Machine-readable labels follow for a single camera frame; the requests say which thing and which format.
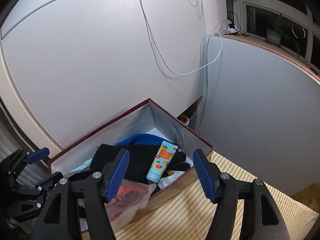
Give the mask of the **blue knitted cloth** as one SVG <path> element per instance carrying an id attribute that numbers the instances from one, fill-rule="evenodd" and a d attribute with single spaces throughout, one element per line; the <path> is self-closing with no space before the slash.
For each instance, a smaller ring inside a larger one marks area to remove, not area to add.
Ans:
<path id="1" fill-rule="evenodd" d="M 135 134 L 125 140 L 122 140 L 117 143 L 117 146 L 126 146 L 126 145 L 161 145 L 163 141 L 170 142 L 167 139 L 162 137 L 148 134 L 148 133 L 139 133 Z"/>

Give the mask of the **clear bag with orange content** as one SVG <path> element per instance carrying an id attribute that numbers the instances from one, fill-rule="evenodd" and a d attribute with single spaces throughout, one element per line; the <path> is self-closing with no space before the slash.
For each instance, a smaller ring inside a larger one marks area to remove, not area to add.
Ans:
<path id="1" fill-rule="evenodd" d="M 142 184 L 124 179 L 117 195 L 105 209 L 114 232 L 129 224 L 138 210 L 145 209 L 156 184 Z"/>

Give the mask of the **black knitted glove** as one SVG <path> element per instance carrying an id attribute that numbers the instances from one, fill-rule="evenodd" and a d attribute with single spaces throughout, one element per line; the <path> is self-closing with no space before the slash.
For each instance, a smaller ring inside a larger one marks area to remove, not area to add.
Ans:
<path id="1" fill-rule="evenodd" d="M 130 154 L 130 162 L 124 179 L 147 184 L 146 175 L 154 161 L 154 158 L 156 157 L 160 145 L 112 146 L 102 144 L 97 149 L 91 161 L 90 170 L 93 172 L 102 171 L 107 163 L 114 161 L 122 148 L 127 149 Z M 168 171 L 185 172 L 189 168 L 190 164 L 186 162 L 185 153 L 177 151 L 161 178 L 168 177 Z"/>

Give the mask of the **clear packet of cotton pads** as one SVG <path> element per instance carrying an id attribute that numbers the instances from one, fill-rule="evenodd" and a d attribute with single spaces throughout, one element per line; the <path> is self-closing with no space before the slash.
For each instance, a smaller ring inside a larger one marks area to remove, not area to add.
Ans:
<path id="1" fill-rule="evenodd" d="M 85 162 L 83 162 L 79 167 L 77 167 L 77 168 L 75 168 L 75 169 L 71 170 L 71 172 L 78 172 L 78 171 L 82 171 L 83 169 L 85 169 L 85 168 L 89 167 L 89 166 L 90 166 L 90 164 L 91 164 L 91 162 L 92 162 L 92 158 L 91 158 L 91 159 L 86 160 L 86 161 L 85 161 Z"/>

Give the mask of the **small orange white sachet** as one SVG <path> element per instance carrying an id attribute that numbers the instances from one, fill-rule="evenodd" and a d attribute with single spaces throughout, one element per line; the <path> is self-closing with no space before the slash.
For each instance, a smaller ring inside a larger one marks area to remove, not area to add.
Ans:
<path id="1" fill-rule="evenodd" d="M 184 171 L 169 171 L 168 176 L 161 178 L 157 185 L 161 190 L 163 190 L 173 184 L 183 174 Z"/>

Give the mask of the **dark red storage box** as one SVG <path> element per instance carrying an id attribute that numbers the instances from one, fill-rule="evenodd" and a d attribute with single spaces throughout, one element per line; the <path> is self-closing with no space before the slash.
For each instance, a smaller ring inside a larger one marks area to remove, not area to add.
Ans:
<path id="1" fill-rule="evenodd" d="M 207 158 L 213 147 L 190 128 L 151 99 L 146 99 L 123 114 L 85 135 L 49 161 L 49 172 L 71 176 L 88 168 L 94 154 L 106 145 L 160 145 L 168 141 L 185 153 L 186 162 L 193 163 L 193 152 L 201 149 Z M 188 189 L 197 175 L 191 167 L 185 172 L 173 170 L 168 178 L 161 179 L 160 190 L 155 185 L 136 183 L 124 179 L 120 191 L 106 209 L 116 232 L 158 208 Z"/>

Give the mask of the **potted plant on sill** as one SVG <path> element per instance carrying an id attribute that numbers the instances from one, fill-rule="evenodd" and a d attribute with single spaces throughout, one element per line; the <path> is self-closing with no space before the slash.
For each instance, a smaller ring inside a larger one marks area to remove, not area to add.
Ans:
<path id="1" fill-rule="evenodd" d="M 266 29 L 266 42 L 275 46 L 280 46 L 281 37 L 283 35 L 283 15 L 280 14 L 278 18 L 271 22 L 271 28 Z"/>

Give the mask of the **fruit print hand cream tube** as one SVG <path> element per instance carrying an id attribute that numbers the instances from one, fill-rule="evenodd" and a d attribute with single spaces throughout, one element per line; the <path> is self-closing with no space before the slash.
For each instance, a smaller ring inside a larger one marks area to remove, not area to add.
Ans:
<path id="1" fill-rule="evenodd" d="M 161 179 L 167 166 L 178 150 L 178 146 L 167 141 L 163 141 L 146 175 L 148 182 L 157 184 Z"/>

